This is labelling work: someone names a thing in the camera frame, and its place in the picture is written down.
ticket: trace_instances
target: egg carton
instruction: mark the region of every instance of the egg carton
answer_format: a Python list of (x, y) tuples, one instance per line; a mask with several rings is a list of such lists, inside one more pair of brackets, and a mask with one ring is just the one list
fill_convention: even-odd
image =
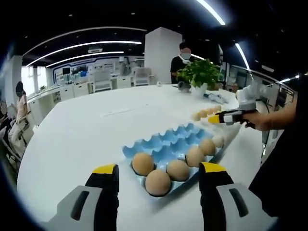
[[(130, 161), (130, 167), (135, 173), (136, 179), (145, 189), (145, 176), (138, 175), (132, 168), (131, 161), (137, 153), (148, 153), (154, 160), (154, 169), (167, 171), (168, 163), (172, 160), (182, 160), (186, 162), (186, 153), (194, 145), (199, 145), (202, 139), (213, 138), (213, 135), (194, 124), (179, 126), (176, 130), (169, 129), (163, 135), (157, 133), (148, 141), (145, 139), (138, 140), (132, 147), (123, 146), (124, 156)], [(205, 156), (204, 161), (211, 162), (213, 156)], [(175, 181), (171, 179), (171, 187), (167, 194), (173, 192), (181, 185), (188, 182), (199, 170), (197, 167), (189, 167), (189, 177), (186, 181)]]

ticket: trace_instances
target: black ceiling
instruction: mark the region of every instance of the black ceiling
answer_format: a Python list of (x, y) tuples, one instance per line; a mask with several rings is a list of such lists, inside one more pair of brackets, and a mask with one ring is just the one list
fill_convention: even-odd
[[(234, 44), (238, 42), (253, 70), (282, 79), (306, 69), (308, 45), (304, 28), (307, 19), (302, 14), (303, 4), (278, 0), (206, 2), (226, 22), (225, 26), (221, 26), (196, 0), (88, 0), (53, 1), (52, 5), (43, 1), (27, 2), (27, 6), (21, 6), (14, 16), (8, 12), (11, 17), (6, 16), (6, 20), (10, 18), (10, 24), (6, 24), (4, 30), (8, 31), (10, 39), (14, 39), (14, 53), (19, 55), (54, 36), (89, 27), (121, 26), (147, 30), (97, 29), (73, 33), (35, 48), (24, 56), (23, 64), (61, 48), (105, 40), (140, 41), (142, 45), (104, 44), (100, 47), (103, 51), (142, 55), (145, 34), (162, 26), (183, 34), (192, 53), (205, 58), (215, 57), (219, 43), (227, 62), (245, 66), (235, 49)], [(69, 49), (36, 64), (48, 65), (87, 54), (87, 50), (88, 47)], [(261, 69), (261, 65), (273, 68), (274, 73)]]

